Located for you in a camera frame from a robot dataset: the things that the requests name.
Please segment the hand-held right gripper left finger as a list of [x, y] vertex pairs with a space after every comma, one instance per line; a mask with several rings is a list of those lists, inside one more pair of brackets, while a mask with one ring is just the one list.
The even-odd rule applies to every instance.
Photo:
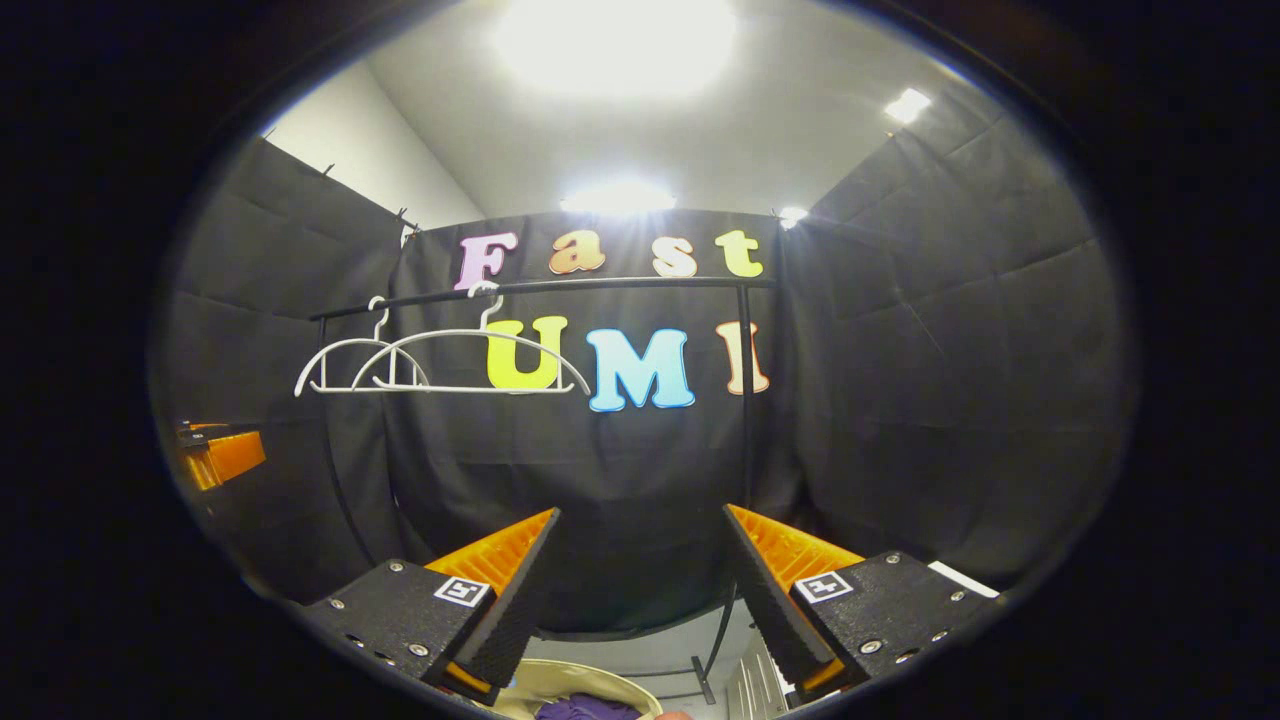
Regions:
[[497, 703], [550, 596], [559, 509], [428, 564], [390, 559], [300, 609], [328, 647], [411, 685]]

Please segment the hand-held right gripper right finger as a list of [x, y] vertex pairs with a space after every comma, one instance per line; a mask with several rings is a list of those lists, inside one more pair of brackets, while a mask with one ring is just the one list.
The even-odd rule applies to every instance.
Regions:
[[801, 701], [902, 671], [998, 609], [998, 593], [902, 551], [863, 557], [727, 503], [730, 566], [774, 666]]

